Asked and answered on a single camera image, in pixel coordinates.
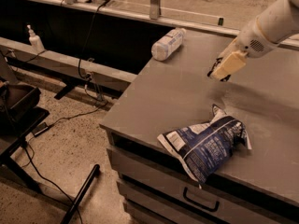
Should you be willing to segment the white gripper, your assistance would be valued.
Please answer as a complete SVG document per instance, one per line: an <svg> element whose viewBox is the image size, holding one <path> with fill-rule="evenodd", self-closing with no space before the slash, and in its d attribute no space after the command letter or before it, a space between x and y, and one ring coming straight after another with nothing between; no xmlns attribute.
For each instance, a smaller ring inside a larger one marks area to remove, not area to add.
<svg viewBox="0 0 299 224"><path fill-rule="evenodd" d="M247 55L260 58L272 51L275 45L268 41L261 32L256 19L244 26L235 38L219 55L218 59L227 59L231 74L246 65Z"/></svg>

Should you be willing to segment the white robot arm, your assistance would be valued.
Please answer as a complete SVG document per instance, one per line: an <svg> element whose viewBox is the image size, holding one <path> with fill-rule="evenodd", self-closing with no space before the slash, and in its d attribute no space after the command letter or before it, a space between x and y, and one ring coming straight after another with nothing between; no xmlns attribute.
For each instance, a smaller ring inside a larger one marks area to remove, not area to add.
<svg viewBox="0 0 299 224"><path fill-rule="evenodd" d="M207 76L227 81L246 65L247 58L260 58L298 33L299 0L276 0L241 29L217 57Z"/></svg>

